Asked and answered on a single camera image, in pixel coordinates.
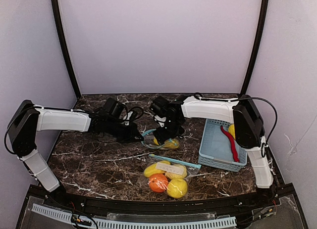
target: white wall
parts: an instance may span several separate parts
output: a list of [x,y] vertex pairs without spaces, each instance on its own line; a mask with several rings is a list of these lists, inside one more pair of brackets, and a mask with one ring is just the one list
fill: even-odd
[[[269,0],[248,93],[278,110],[270,146],[286,182],[294,183],[310,228],[317,226],[316,81],[317,0]],[[272,110],[261,105],[260,111],[268,131]]]
[[239,92],[261,0],[60,0],[82,93]]
[[[75,102],[62,58],[50,0],[0,0],[0,139],[24,99],[52,107]],[[56,132],[38,134],[48,157]],[[0,228],[15,228],[30,183],[23,164],[0,144]]]

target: clear plastic bag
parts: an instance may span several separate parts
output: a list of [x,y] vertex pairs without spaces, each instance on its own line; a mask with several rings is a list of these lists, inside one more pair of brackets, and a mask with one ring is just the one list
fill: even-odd
[[142,134],[144,137],[144,140],[142,141],[142,144],[146,146],[147,148],[151,149],[159,149],[159,150],[171,150],[171,149],[177,149],[179,147],[179,141],[177,139],[169,139],[165,141],[163,145],[159,145],[158,141],[153,135],[153,132],[155,129],[148,130]]
[[172,198],[187,199],[188,184],[200,167],[201,165],[150,154],[148,165],[138,184],[153,193],[167,193]]

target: yellow fruit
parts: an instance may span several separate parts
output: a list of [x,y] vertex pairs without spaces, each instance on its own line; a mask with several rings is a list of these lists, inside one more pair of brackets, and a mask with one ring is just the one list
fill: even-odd
[[228,132],[233,136],[233,138],[236,140],[236,133],[234,132],[234,124],[231,124],[228,128]]
[[181,198],[187,193],[187,182],[181,178],[172,179],[167,185],[166,192],[173,198]]
[[177,167],[180,167],[180,168],[183,168],[184,169],[184,172],[182,175],[179,175],[179,174],[175,174],[175,173],[172,173],[172,172],[166,172],[165,173],[165,176],[169,179],[175,179],[175,178],[185,178],[187,176],[187,170],[186,170],[186,166],[183,166],[181,164],[175,164],[173,166],[177,166]]
[[[160,162],[162,162],[162,163],[164,163],[164,164],[170,165],[170,162],[169,162],[169,161],[160,161]],[[156,163],[154,163],[154,164],[148,166],[148,167],[144,170],[143,175],[144,175],[146,178],[149,178],[149,177],[150,177],[151,175],[153,175],[153,174],[157,174],[157,173],[162,173],[162,174],[164,174],[164,173],[165,173],[165,171],[163,171],[163,170],[155,169],[156,166],[157,166]]]
[[[159,146],[158,140],[154,138],[154,143]],[[179,141],[177,139],[172,139],[172,140],[167,140],[165,141],[163,148],[168,148],[168,149],[177,149],[179,147]]]

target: orange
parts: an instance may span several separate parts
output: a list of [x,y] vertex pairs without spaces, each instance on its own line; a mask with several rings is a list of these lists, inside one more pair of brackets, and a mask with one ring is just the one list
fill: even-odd
[[168,180],[162,173],[156,173],[149,177],[149,187],[152,191],[163,193],[167,189]]

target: red plastic object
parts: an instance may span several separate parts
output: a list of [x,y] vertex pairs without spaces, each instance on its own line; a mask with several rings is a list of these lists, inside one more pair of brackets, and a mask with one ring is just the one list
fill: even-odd
[[237,149],[236,149],[236,145],[234,143],[233,136],[229,132],[227,132],[225,129],[223,129],[222,125],[220,126],[220,129],[221,129],[222,133],[225,134],[227,136],[227,138],[229,139],[229,141],[230,141],[230,146],[231,146],[231,151],[232,151],[232,155],[233,155],[233,160],[235,162],[240,162],[239,157],[238,157],[238,153],[237,153]]

